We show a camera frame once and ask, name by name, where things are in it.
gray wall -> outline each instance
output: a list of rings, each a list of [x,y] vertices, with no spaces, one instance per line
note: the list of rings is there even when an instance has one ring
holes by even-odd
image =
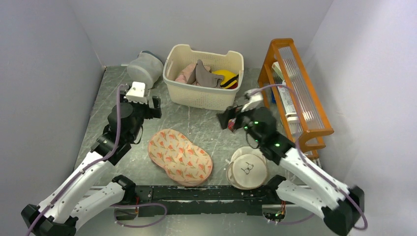
[[[335,0],[304,57],[335,130],[322,164],[365,191],[369,229],[353,236],[417,235],[416,12]]]
[[[66,0],[0,3],[0,235],[72,172],[102,73]]]
[[[70,0],[104,65],[129,63],[141,50],[166,58],[176,44],[243,54],[259,68],[269,42],[293,38],[302,54],[332,0]]]

purple hose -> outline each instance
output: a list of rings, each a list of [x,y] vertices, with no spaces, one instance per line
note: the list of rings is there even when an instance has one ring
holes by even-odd
[[[107,159],[109,159],[115,152],[116,149],[118,147],[119,144],[119,139],[120,139],[120,89],[124,87],[124,85],[119,85],[118,89],[117,89],[117,97],[116,97],[116,111],[117,111],[117,129],[116,129],[116,140],[115,140],[115,145],[112,149],[111,152],[109,152],[107,155],[105,155],[103,158],[97,159],[93,162],[91,162],[90,164],[86,165],[83,168],[83,172],[85,172],[86,170],[88,170],[91,166],[97,164],[100,161],[105,161]],[[35,225],[37,224],[37,222],[40,220],[40,218],[51,208],[51,206],[54,205],[54,203],[57,202],[57,200],[62,197],[62,195],[67,191],[67,189],[72,185],[72,183],[81,175],[81,172],[77,172],[74,177],[67,182],[67,184],[61,189],[61,191],[59,191],[55,197],[51,200],[50,204],[48,206],[45,207],[45,209],[43,209],[43,211],[41,211],[41,213],[35,218],[35,220],[32,222],[32,224],[30,225],[28,231],[26,232],[25,236],[29,236],[30,233],[32,232],[33,228],[35,227]]]
[[[155,222],[153,222],[153,223],[150,223],[150,224],[147,224],[147,225],[138,225],[138,226],[136,226],[136,225],[125,225],[125,224],[123,224],[123,223],[121,223],[121,222],[119,222],[117,219],[116,219],[116,211],[115,211],[115,213],[114,213],[114,217],[115,217],[115,223],[116,224],[118,224],[118,225],[120,225],[120,226],[123,226],[123,227],[127,227],[127,228],[134,228],[134,229],[138,229],[138,228],[145,228],[145,227],[149,227],[149,226],[152,226],[152,225],[156,225],[156,224],[158,224],[159,222],[161,222],[166,216],[167,216],[167,213],[168,213],[168,209],[167,209],[167,207],[166,206],[164,206],[163,204],[160,204],[160,203],[145,203],[145,204],[139,204],[139,205],[112,205],[112,207],[118,207],[118,208],[132,208],[132,207],[151,207],[151,206],[159,206],[159,207],[163,207],[164,208],[164,210],[165,210],[165,212],[164,212],[164,215],[159,219],[159,220],[157,220],[157,221],[155,221]]]
[[[259,92],[261,92],[262,90],[264,90],[264,89],[267,89],[267,88],[271,88],[271,87],[283,87],[283,88],[286,88],[286,89],[288,89],[288,91],[290,91],[290,93],[292,93],[292,95],[294,96],[294,99],[296,100],[296,102],[295,102],[295,108],[296,108],[296,113],[297,113],[297,117],[298,117],[298,119],[300,120],[300,114],[302,114],[302,112],[300,111],[300,108],[299,108],[299,105],[300,105],[300,103],[299,103],[299,100],[298,100],[298,97],[297,97],[297,94],[296,94],[296,92],[292,89],[292,88],[290,88],[290,87],[288,87],[288,86],[286,86],[286,85],[281,85],[281,84],[273,84],[273,85],[268,85],[268,86],[265,86],[265,87],[262,87],[262,88],[260,88],[260,89],[257,89],[257,90],[255,90],[255,91],[253,91],[251,94],[250,94],[250,96],[252,96],[252,95],[254,95],[254,94],[256,94],[256,93],[259,93]],[[343,196],[345,196],[345,198],[346,199],[348,199],[349,200],[349,202],[356,208],[356,210],[359,212],[359,214],[360,214],[360,216],[362,217],[362,219],[363,219],[363,227],[357,227],[357,226],[354,226],[354,228],[355,229],[358,229],[358,230],[366,230],[367,228],[368,228],[368,220],[366,219],[366,217],[365,217],[365,214],[363,213],[363,211],[362,211],[362,209],[360,209],[360,207],[355,203],[355,201],[345,192],[345,191],[343,191],[342,189],[340,189],[339,187],[337,187],[337,185],[335,184],[335,183],[333,183],[330,179],[328,179],[326,176],[324,176],[322,173],[320,173],[318,170],[316,170],[316,168],[314,168],[312,165],[310,165],[308,162],[307,162],[307,160],[306,160],[306,158],[305,158],[305,156],[304,156],[304,154],[302,153],[302,151],[301,151],[301,148],[300,148],[300,145],[299,145],[299,141],[298,141],[298,139],[296,140],[296,148],[297,148],[297,151],[298,151],[298,153],[299,153],[299,155],[300,155],[300,157],[301,157],[301,159],[302,159],[302,161],[304,162],[304,164],[306,164],[314,173],[316,173],[316,174],[318,174],[322,179],[324,179],[326,182],[328,182],[336,191],[339,191],[339,192],[341,192],[342,194],[343,194]],[[310,215],[310,216],[308,216],[307,218],[304,218],[304,219],[302,219],[302,220],[299,220],[299,221],[295,221],[295,222],[286,222],[286,225],[291,225],[291,224],[297,224],[297,223],[301,223],[301,222],[303,222],[303,221],[305,221],[305,220],[308,220],[308,219],[310,219],[312,217],[312,215]]]

